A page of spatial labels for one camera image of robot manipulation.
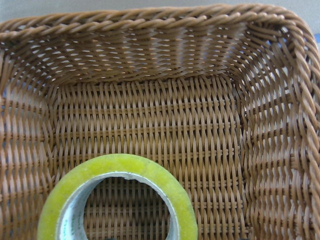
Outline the brown wicker basket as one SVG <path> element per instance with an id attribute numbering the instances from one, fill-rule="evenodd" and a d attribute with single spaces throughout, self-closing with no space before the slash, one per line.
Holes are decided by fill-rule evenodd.
<path id="1" fill-rule="evenodd" d="M 162 165 L 201 240 L 320 237 L 320 53 L 264 4 L 58 13 L 0 25 L 0 237 L 34 240 L 97 156 Z"/>

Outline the yellow tape roll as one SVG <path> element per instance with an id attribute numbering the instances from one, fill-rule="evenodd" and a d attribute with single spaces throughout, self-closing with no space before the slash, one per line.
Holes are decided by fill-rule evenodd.
<path id="1" fill-rule="evenodd" d="M 87 199 L 93 189 L 107 178 L 136 180 L 157 192 L 170 214 L 168 240 L 198 238 L 194 208 L 178 180 L 150 159 L 115 153 L 87 160 L 60 179 L 42 208 L 36 239 L 86 240 L 84 209 Z"/>

